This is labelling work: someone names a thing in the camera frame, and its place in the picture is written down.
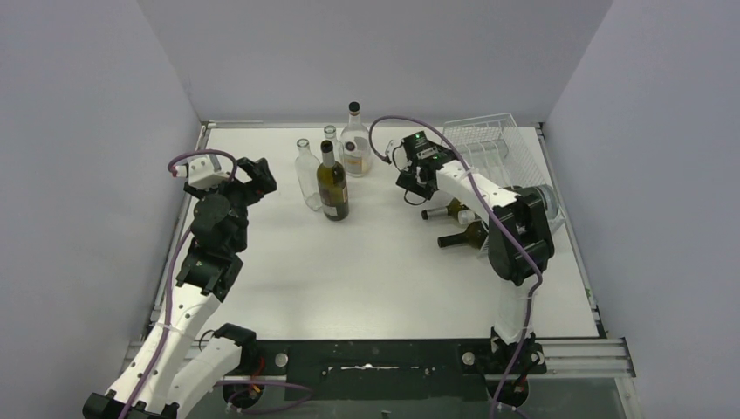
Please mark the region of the clear square glass bottle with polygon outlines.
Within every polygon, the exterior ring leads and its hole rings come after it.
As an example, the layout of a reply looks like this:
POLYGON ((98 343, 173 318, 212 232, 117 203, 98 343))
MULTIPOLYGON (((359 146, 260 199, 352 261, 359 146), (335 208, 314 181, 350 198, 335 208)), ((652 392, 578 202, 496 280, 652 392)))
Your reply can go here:
POLYGON ((303 200, 309 209, 318 211, 322 207, 316 178, 319 160, 310 150, 310 142, 306 138, 298 139, 296 146, 298 157, 295 159, 294 166, 303 200))

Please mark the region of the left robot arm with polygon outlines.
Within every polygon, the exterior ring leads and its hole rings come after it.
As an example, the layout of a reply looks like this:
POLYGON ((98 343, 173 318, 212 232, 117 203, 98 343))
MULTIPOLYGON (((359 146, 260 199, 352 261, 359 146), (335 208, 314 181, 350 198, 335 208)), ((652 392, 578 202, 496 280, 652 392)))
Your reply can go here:
POLYGON ((171 260, 161 313, 141 348, 106 392, 88 396, 85 418, 184 418, 226 374, 258 364, 255 332, 230 323, 185 357, 243 267, 249 206, 277 189, 269 163, 206 149, 176 156, 168 172, 196 199, 175 246, 185 257, 180 266, 171 260))

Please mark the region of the dark green wine bottle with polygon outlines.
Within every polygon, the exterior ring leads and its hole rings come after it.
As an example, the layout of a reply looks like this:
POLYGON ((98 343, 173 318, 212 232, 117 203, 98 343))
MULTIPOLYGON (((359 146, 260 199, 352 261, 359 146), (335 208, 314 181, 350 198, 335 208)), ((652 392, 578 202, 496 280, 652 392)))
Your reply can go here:
POLYGON ((332 221, 341 221, 349 215, 346 171, 336 160, 333 143, 320 143, 322 162, 316 171, 319 197, 324 215, 332 221))

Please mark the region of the clear round bottle black cap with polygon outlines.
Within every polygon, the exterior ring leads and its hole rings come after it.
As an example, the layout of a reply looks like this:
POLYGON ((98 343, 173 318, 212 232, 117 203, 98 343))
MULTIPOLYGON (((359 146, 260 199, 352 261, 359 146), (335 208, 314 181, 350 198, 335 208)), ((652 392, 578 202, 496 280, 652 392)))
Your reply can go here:
POLYGON ((348 105, 348 122, 340 133, 344 149, 346 172, 354 177, 366 175, 372 168, 372 150, 369 133, 360 118, 360 103, 353 101, 348 105))

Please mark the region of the clear tall glass bottle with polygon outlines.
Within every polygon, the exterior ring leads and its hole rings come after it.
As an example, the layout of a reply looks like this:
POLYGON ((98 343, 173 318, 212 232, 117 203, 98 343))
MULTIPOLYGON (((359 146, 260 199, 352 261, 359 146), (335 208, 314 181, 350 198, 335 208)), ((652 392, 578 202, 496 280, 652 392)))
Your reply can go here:
POLYGON ((343 167, 345 167, 345 157, 344 157, 344 148, 337 136, 337 130, 334 125, 327 125, 324 127, 324 136, 325 139, 330 141, 332 143, 332 149, 334 154, 334 159, 336 162, 341 164, 343 167))

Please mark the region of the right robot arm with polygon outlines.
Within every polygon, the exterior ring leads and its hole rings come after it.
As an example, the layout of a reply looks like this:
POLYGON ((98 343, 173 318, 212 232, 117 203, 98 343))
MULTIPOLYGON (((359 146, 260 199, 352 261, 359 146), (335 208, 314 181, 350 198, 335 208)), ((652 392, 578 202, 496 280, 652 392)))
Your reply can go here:
POLYGON ((406 161, 399 186, 427 199, 443 192, 475 212, 486 226, 486 258, 501 281, 494 333, 506 344, 528 338, 532 300, 554 255, 543 198, 533 188, 497 185, 424 132, 403 138, 401 148, 406 161))

